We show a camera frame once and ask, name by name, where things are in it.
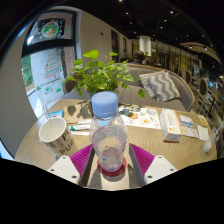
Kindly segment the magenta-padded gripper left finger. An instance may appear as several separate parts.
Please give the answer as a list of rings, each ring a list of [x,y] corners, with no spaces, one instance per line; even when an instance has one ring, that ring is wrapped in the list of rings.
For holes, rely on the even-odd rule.
[[[72,156],[61,156],[48,172],[80,186],[88,183],[95,151],[88,145]]]

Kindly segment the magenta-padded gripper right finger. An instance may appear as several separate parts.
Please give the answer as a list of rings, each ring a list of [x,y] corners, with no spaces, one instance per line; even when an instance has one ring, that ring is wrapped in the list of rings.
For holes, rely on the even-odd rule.
[[[129,154],[139,186],[150,184],[177,171],[164,156],[154,156],[134,144],[129,144]]]

